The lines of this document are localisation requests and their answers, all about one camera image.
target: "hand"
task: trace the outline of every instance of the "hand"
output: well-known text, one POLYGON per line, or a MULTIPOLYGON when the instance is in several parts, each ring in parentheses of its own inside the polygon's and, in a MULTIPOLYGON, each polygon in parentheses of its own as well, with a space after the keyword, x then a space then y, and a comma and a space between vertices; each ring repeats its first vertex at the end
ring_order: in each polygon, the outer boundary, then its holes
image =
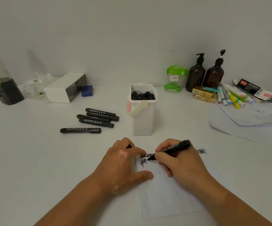
POLYGON ((174 176, 186 190, 194 192, 212 177, 193 146, 188 150, 179 152, 175 157, 160 152, 179 142, 181 141, 167 139, 156 148, 155 158, 160 165, 164 165, 164 169, 169 177, 174 176))
POLYGON ((92 176, 98 182, 106 196, 125 192, 138 183, 153 179, 150 171, 133 173, 131 159, 137 155, 146 155, 145 150, 135 147, 131 140, 117 140, 93 172, 92 176))

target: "red logo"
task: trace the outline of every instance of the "red logo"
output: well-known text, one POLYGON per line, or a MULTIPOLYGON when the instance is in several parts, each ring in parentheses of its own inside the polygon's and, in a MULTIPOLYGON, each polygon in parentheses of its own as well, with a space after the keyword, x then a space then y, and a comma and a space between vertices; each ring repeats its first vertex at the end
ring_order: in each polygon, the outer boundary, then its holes
POLYGON ((248 83, 247 83, 247 82, 245 82, 245 81, 240 81, 240 84, 242 84, 242 85, 246 86, 248 83))

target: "pen holder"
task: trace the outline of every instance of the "pen holder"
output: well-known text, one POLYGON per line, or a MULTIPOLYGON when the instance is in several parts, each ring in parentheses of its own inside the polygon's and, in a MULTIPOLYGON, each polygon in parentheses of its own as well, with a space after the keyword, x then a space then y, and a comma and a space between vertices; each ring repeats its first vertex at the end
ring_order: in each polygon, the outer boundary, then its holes
POLYGON ((132 135, 149 136, 153 134, 155 108, 158 101, 158 93, 151 84, 130 85, 130 94, 127 99, 127 114, 132 120, 132 135), (145 94, 147 91, 154 94, 154 100, 131 99, 131 93, 136 91, 139 94, 145 94))

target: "amber pump bottle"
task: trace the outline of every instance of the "amber pump bottle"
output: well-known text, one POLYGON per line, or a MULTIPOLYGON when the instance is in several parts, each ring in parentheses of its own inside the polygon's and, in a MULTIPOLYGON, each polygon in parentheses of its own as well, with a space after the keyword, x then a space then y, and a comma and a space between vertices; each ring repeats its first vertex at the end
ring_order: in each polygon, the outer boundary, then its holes
POLYGON ((198 53, 197 55, 200 55, 197 58, 197 64, 189 69, 187 76, 185 88, 188 92, 192 92, 193 88, 201 86, 205 75, 205 68, 202 66, 202 63, 204 62, 204 53, 198 53))
POLYGON ((216 89, 219 87, 222 77, 224 75, 224 70, 222 69, 221 65, 224 62, 223 54, 225 54, 225 51, 226 50, 220 51, 221 55, 216 60, 216 64, 206 71, 206 76, 202 86, 216 88, 216 89))

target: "yellow box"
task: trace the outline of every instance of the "yellow box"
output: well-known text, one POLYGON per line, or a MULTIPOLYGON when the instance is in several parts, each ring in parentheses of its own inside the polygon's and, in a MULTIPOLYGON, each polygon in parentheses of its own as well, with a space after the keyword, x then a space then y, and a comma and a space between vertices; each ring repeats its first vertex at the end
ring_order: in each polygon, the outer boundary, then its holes
POLYGON ((193 88, 192 93, 205 97, 205 98, 212 98, 213 95, 216 95, 216 92, 202 90, 202 87, 200 86, 193 88))
POLYGON ((198 99, 198 100, 201 100, 201 101, 210 102, 210 103, 215 103, 216 102, 216 94, 213 95, 212 98, 205 98, 205 97, 202 97, 202 96, 196 94, 194 96, 194 98, 198 99))

